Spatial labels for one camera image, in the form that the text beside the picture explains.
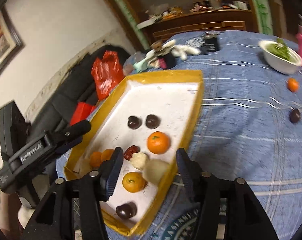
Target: blue bedspread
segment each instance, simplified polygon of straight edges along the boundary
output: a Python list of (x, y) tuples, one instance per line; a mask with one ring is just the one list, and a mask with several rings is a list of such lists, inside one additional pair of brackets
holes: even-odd
[[(173, 39), (184, 44), (200, 34), (183, 33)], [(178, 60), (174, 69), (201, 70), (205, 82), (203, 105), (188, 150), (191, 159), (218, 178), (246, 179), (278, 237), (285, 240), (302, 223), (302, 120), (292, 124), (288, 117), (292, 107), (302, 113), (302, 68), (292, 76), (300, 83), (299, 91), (292, 93), (286, 88), (288, 76), (267, 65), (258, 46), (260, 40), (273, 39), (225, 31), (219, 35), (219, 52)], [(295, 43), (287, 44), (297, 50)], [(60, 176), (66, 159), (67, 155), (57, 161)], [(134, 239), (186, 239), (196, 208), (176, 176), (153, 224)], [(112, 240), (125, 239), (107, 230)]]

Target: wooden dresser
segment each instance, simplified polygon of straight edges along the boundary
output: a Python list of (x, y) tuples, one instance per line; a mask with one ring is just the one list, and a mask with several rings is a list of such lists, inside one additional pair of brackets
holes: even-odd
[(251, 10), (218, 9), (181, 14), (142, 29), (150, 44), (189, 31), (241, 30), (258, 32)]

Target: metal bolt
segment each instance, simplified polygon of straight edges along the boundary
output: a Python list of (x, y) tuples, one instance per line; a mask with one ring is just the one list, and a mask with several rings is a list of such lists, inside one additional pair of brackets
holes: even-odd
[(64, 178), (57, 178), (55, 180), (55, 184), (58, 184), (58, 185), (62, 184), (63, 182), (64, 182)]
[(98, 172), (98, 171), (91, 171), (91, 172), (90, 172), (90, 176), (91, 176), (91, 177), (96, 177), (97, 175), (99, 175), (99, 172)]
[(203, 177), (209, 178), (211, 177), (211, 173), (209, 173), (208, 171), (204, 171), (201, 173)]
[(245, 183), (245, 179), (237, 178), (236, 182), (239, 183), (239, 184), (244, 184)]

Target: green leafy vegetable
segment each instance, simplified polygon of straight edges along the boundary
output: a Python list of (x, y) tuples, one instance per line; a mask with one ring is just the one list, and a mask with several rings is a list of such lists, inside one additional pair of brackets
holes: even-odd
[(280, 38), (277, 38), (276, 42), (276, 44), (270, 44), (269, 46), (267, 46), (267, 50), (275, 56), (291, 61), (291, 57), (285, 42)]

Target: framed picture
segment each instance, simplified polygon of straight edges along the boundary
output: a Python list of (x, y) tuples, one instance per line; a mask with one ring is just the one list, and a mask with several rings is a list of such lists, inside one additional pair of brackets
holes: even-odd
[(23, 44), (14, 30), (6, 10), (0, 11), (0, 74)]

